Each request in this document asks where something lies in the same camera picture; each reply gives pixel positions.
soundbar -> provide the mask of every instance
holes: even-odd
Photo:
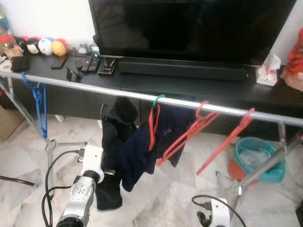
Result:
[[[247,73],[241,64],[131,57],[125,57],[119,60],[119,70],[122,73],[143,75],[238,81],[244,80],[247,77]]]

smartphone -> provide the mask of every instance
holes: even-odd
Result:
[[[64,63],[66,62],[66,59],[67,59],[66,56],[55,57],[52,65],[51,65],[51,69],[61,69],[63,67]]]

red figurine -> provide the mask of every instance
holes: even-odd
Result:
[[[288,86],[303,91],[303,28],[299,32],[298,42],[287,57],[289,62],[281,78]]]

black wallet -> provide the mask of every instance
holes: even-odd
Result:
[[[25,71],[30,67],[30,61],[28,57],[12,57],[11,58],[11,68],[13,72],[16,71]]]

green hanger clip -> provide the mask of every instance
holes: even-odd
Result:
[[[156,97],[155,101],[153,101],[153,107],[157,108],[157,102],[159,98],[165,98],[166,96],[164,94],[159,95],[158,97]]]

